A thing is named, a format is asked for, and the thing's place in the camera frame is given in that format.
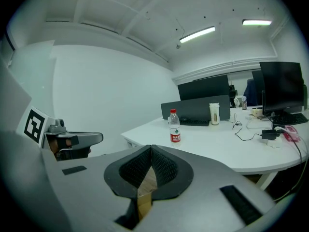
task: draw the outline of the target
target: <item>ceiling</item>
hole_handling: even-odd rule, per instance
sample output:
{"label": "ceiling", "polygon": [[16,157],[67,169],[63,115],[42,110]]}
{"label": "ceiling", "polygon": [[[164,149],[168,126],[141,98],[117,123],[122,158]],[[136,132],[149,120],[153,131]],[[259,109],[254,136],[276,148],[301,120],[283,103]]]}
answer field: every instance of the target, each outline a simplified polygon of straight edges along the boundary
{"label": "ceiling", "polygon": [[[270,37],[287,12],[278,0],[48,0],[46,21],[101,27],[133,39],[165,60],[195,47],[239,38]],[[269,27],[243,19],[270,19]],[[179,39],[215,26],[216,31],[181,44]]]}

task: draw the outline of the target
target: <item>gray desk divider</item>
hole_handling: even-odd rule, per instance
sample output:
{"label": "gray desk divider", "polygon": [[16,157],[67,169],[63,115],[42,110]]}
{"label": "gray desk divider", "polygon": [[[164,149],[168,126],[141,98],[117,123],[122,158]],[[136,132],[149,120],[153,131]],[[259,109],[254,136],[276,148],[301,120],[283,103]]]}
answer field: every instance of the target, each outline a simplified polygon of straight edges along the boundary
{"label": "gray desk divider", "polygon": [[220,120],[229,120],[230,98],[228,95],[163,103],[161,104],[162,116],[164,119],[168,119],[170,109],[176,109],[179,119],[185,117],[192,120],[210,120],[211,112],[209,110],[209,103],[219,103]]}

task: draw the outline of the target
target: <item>black monitor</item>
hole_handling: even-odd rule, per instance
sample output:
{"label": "black monitor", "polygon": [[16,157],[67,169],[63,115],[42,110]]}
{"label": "black monitor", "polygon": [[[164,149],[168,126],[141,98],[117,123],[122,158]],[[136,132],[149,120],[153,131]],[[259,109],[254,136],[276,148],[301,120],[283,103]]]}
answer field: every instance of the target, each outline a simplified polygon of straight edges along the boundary
{"label": "black monitor", "polygon": [[265,90],[262,71],[254,71],[252,72],[252,76],[254,79],[257,105],[262,105],[262,91]]}
{"label": "black monitor", "polygon": [[264,113],[301,107],[304,103],[304,80],[300,64],[260,62],[264,85]]}
{"label": "black monitor", "polygon": [[209,77],[178,85],[180,100],[229,95],[227,75]]}

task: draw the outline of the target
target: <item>white desk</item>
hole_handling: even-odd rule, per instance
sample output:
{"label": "white desk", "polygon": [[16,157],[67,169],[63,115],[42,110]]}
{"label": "white desk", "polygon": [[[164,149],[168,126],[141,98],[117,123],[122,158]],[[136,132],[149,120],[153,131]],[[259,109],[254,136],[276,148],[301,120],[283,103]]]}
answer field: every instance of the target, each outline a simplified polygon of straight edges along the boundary
{"label": "white desk", "polygon": [[[271,127],[270,121],[253,119],[248,123],[248,110],[241,108],[231,108],[231,118],[233,121],[234,113],[237,114],[237,120],[243,124],[243,128],[238,133],[242,139],[249,139],[255,133],[261,134],[261,127]],[[309,111],[303,113],[307,118]],[[219,125],[208,127],[199,126],[181,126],[181,142],[173,145],[169,138],[169,125],[167,120],[158,118],[142,126],[122,133],[129,146],[139,145],[162,145],[174,147],[185,152],[212,158],[220,161],[241,174],[262,174],[257,183],[262,189],[265,189],[278,171],[293,167],[300,163],[299,153],[293,143],[289,143],[282,137],[282,146],[272,148],[265,144],[264,140],[256,135],[252,140],[242,141],[234,133],[241,126],[235,126],[233,123],[221,121]],[[309,122],[305,124],[294,125],[299,135],[306,140],[309,146]],[[301,141],[298,147],[302,152],[303,161],[306,160],[306,148]]]}

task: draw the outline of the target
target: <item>cup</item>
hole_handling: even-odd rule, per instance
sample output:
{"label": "cup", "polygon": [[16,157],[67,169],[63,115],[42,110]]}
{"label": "cup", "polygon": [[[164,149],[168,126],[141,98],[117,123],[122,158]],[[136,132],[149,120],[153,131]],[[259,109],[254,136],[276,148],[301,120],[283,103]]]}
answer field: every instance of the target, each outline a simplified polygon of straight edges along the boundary
{"label": "cup", "polygon": [[209,103],[209,109],[211,111],[211,123],[213,125],[218,125],[220,122],[219,107],[219,103]]}

